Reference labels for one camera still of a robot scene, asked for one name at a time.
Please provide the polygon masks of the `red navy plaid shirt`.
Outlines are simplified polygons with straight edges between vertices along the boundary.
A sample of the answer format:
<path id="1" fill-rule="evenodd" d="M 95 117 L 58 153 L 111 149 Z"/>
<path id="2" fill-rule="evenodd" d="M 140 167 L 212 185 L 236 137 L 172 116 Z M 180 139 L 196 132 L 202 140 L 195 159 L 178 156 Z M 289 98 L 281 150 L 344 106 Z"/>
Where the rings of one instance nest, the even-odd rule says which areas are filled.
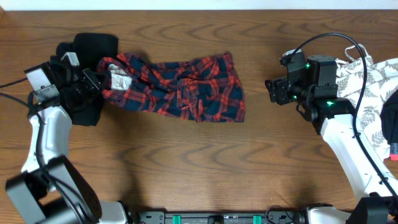
<path id="1" fill-rule="evenodd" d="M 163 63 L 119 54 L 102 58 L 97 71 L 110 76 L 103 98 L 122 109 L 197 123 L 244 121 L 243 86 L 230 52 Z"/>

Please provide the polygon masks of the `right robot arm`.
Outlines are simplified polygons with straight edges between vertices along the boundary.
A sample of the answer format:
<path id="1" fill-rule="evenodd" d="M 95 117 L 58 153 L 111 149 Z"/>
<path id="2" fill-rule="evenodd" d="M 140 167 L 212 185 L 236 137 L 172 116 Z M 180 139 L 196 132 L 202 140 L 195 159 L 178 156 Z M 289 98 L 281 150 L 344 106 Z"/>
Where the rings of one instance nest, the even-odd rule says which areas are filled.
<path id="1" fill-rule="evenodd" d="M 323 204 L 267 218 L 271 223 L 396 223 L 397 179 L 384 164 L 391 156 L 381 126 L 385 102 L 397 91 L 397 60 L 371 56 L 339 60 L 294 55 L 287 75 L 265 82 L 271 102 L 297 111 L 338 158 L 356 199 L 352 212 Z"/>

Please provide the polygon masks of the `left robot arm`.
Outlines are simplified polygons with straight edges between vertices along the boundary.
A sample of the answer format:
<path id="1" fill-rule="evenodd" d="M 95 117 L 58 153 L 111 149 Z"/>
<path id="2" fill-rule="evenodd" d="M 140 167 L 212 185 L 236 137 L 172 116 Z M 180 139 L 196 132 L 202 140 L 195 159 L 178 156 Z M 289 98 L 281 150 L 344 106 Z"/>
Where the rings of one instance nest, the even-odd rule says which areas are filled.
<path id="1" fill-rule="evenodd" d="M 106 76 L 77 59 L 50 60 L 25 71 L 33 87 L 24 105 L 32 125 L 29 155 L 6 193 L 26 223 L 132 223 L 121 202 L 100 201 L 70 162 L 73 125 L 100 119 Z"/>

